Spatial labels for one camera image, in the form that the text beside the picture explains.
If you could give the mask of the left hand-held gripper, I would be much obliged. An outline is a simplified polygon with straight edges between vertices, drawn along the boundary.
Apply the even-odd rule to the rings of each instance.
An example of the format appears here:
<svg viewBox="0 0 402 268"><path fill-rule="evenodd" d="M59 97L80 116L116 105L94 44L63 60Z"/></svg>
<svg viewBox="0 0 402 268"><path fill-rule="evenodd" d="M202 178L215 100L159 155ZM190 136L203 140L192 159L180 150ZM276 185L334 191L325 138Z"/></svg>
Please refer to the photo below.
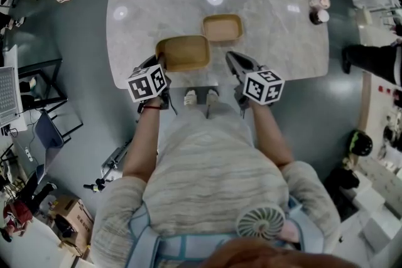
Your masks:
<svg viewBox="0 0 402 268"><path fill-rule="evenodd" d="M143 61L127 79L128 91L138 110L143 110L152 99L161 99L161 110L169 109L170 79L165 76L167 60L164 53L151 55Z"/></svg>

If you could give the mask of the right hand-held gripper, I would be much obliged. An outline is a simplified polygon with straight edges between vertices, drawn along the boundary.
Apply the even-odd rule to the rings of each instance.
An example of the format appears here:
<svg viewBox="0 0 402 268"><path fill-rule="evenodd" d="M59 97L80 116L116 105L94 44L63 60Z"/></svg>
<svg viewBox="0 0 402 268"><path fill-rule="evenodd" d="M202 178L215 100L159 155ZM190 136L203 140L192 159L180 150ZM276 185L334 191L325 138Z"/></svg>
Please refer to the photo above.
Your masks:
<svg viewBox="0 0 402 268"><path fill-rule="evenodd" d="M236 51L228 51L225 60L230 72L239 81L235 88L235 99L241 109L247 109L250 102L271 105L279 101L285 80L274 70L261 70L255 59Z"/></svg>

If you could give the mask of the person's left forearm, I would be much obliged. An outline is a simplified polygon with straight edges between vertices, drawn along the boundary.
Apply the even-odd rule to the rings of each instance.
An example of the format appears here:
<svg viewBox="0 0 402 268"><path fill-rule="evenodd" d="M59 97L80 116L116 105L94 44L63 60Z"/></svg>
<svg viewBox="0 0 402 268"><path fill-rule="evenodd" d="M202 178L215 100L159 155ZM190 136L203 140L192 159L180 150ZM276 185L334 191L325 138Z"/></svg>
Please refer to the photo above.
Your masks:
<svg viewBox="0 0 402 268"><path fill-rule="evenodd" d="M135 177L147 182L156 168L158 134L160 128L159 97L143 108L136 131L125 157L122 176Z"/></svg>

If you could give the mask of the person's right beige shoe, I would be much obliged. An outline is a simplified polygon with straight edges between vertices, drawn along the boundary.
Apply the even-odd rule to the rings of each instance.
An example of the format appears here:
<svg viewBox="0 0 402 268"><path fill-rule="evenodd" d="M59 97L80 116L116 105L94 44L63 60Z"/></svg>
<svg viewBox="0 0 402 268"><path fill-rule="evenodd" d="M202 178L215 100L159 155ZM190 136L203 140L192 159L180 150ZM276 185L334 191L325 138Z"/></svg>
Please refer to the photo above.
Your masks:
<svg viewBox="0 0 402 268"><path fill-rule="evenodd" d="M213 89L213 88L210 88L210 89L208 90L207 96L206 96L206 105L207 105L208 107L210 107L211 105L213 105L213 104L215 104L215 103L217 103L217 102L219 102L219 101L220 101L220 99L219 99L219 93L218 93L218 91L216 91L216 90Z"/></svg>

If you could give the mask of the person's beige shoe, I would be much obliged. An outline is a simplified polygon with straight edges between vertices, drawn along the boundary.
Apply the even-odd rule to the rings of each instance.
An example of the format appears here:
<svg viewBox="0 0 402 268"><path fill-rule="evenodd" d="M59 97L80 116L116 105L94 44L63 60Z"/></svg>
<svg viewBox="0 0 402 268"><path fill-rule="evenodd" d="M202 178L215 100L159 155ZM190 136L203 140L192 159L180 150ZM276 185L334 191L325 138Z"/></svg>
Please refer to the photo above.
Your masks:
<svg viewBox="0 0 402 268"><path fill-rule="evenodd" d="M216 91L216 90L213 89L213 88L210 88L210 89L208 90L207 96L206 96L206 105L207 105L208 107L210 107L211 105L213 105L213 104L215 104L215 103L217 103L217 102L219 102L219 101L220 101L220 99L219 99L219 93L218 93L218 91Z"/></svg>
<svg viewBox="0 0 402 268"><path fill-rule="evenodd" d="M194 89L187 90L183 104L185 107L196 107L198 104L197 91Z"/></svg>

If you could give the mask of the person's left beige shoe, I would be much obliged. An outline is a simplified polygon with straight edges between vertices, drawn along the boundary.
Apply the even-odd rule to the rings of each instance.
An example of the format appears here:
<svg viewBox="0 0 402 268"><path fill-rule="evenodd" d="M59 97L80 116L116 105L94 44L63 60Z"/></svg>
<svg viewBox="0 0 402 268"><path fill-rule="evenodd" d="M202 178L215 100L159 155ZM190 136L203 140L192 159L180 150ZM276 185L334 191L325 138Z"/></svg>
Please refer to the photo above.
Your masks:
<svg viewBox="0 0 402 268"><path fill-rule="evenodd" d="M183 104L185 107L196 107L198 104L197 91L194 89L187 90Z"/></svg>

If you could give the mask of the grey marble table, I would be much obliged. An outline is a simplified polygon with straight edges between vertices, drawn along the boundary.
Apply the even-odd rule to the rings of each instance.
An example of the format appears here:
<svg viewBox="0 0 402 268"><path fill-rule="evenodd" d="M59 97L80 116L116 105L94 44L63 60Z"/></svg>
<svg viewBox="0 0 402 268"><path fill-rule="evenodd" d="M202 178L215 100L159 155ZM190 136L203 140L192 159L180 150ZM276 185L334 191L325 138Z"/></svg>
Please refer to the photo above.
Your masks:
<svg viewBox="0 0 402 268"><path fill-rule="evenodd" d="M209 64L200 70L170 73L172 87L234 85L225 62L232 50L254 58L285 80L321 77L329 69L326 24L310 21L310 0L109 0L107 51L114 83L124 89L134 68L156 53L159 41L202 34L213 14L237 14L243 35L212 43Z"/></svg>

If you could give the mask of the dark cup with white lid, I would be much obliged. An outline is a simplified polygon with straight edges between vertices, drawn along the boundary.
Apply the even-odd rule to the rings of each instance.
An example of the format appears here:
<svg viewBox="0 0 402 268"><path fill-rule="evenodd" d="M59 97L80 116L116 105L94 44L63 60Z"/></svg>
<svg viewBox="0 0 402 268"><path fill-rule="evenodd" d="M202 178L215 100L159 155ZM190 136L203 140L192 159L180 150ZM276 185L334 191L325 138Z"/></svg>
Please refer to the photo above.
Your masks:
<svg viewBox="0 0 402 268"><path fill-rule="evenodd" d="M327 23L330 19L329 13L325 9L313 9L309 14L310 21L315 24Z"/></svg>

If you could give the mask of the person's grey knit outfit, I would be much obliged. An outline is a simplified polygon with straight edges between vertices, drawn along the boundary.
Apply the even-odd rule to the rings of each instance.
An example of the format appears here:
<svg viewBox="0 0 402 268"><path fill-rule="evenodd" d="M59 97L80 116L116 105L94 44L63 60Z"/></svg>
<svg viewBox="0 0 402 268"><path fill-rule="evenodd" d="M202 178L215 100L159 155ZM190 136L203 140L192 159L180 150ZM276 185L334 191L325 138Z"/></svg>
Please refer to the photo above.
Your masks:
<svg viewBox="0 0 402 268"><path fill-rule="evenodd" d="M236 232L239 213L260 203L285 213L273 240ZM333 255L339 237L316 171L302 161L280 170L219 101L177 115L147 182L122 176L106 186L90 255L96 268L347 268Z"/></svg>

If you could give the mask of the black helmet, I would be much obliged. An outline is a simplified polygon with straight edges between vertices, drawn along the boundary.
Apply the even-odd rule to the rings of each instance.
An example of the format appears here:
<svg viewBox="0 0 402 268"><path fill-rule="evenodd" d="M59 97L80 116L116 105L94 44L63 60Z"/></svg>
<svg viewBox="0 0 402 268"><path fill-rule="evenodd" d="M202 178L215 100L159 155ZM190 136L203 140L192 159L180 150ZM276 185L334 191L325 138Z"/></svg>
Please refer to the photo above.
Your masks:
<svg viewBox="0 0 402 268"><path fill-rule="evenodd" d="M364 132L355 129L348 140L348 151L357 156L368 156L372 152L372 139Z"/></svg>

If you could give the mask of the black bag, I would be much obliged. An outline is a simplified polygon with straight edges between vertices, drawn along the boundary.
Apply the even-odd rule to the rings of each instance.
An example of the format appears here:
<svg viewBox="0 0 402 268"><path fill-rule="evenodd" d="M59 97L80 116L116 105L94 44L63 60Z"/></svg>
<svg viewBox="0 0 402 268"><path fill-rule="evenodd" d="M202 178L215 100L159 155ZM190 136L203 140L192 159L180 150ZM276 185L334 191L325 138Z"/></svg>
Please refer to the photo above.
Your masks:
<svg viewBox="0 0 402 268"><path fill-rule="evenodd" d="M359 184L359 178L354 172L344 168L333 169L324 181L324 187L339 213L341 222L346 221L358 211L352 203L352 197L348 196L347 192L358 188Z"/></svg>

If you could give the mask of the white neck fan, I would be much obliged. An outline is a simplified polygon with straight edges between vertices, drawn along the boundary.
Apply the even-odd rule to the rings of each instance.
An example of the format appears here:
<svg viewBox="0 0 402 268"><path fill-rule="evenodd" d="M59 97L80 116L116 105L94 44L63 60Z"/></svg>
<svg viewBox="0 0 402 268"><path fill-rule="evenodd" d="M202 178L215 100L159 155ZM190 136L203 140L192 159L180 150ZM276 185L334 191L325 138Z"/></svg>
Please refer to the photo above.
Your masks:
<svg viewBox="0 0 402 268"><path fill-rule="evenodd" d="M260 203L243 209L236 219L236 232L241 237L275 239L285 224L286 216L274 203Z"/></svg>

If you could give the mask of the brown cardboard box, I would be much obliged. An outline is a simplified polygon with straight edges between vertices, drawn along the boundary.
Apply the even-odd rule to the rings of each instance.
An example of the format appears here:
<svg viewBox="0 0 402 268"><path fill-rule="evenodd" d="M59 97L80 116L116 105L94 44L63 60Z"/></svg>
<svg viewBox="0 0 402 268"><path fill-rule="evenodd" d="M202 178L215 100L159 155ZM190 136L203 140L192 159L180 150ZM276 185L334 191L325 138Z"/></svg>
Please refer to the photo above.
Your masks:
<svg viewBox="0 0 402 268"><path fill-rule="evenodd" d="M62 195L50 207L49 215L60 246L83 256L90 244L94 219L82 200Z"/></svg>

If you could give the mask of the pile of white boxes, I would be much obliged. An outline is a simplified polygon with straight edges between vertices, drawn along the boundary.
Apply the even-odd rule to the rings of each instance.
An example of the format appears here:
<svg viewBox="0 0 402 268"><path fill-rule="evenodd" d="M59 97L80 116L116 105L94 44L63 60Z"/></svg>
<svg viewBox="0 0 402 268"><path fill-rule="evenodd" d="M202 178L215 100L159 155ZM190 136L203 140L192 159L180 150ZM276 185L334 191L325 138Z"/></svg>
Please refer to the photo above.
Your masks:
<svg viewBox="0 0 402 268"><path fill-rule="evenodd" d="M402 219L395 215L386 199L374 189L373 182L360 171L352 173L359 180L356 188L344 190L352 204L358 209L363 239L375 254L385 249L402 230Z"/></svg>

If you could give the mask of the black handled tool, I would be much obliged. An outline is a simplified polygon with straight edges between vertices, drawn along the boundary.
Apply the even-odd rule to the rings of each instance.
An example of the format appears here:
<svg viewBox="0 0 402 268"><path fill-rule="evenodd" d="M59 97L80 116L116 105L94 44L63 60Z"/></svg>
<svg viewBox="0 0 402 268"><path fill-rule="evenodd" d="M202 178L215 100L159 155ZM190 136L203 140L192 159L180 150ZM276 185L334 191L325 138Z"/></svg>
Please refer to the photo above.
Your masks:
<svg viewBox="0 0 402 268"><path fill-rule="evenodd" d="M98 179L96 179L94 184L83 185L83 188L93 191L93 192L101 192L105 188L105 180L98 178Z"/></svg>

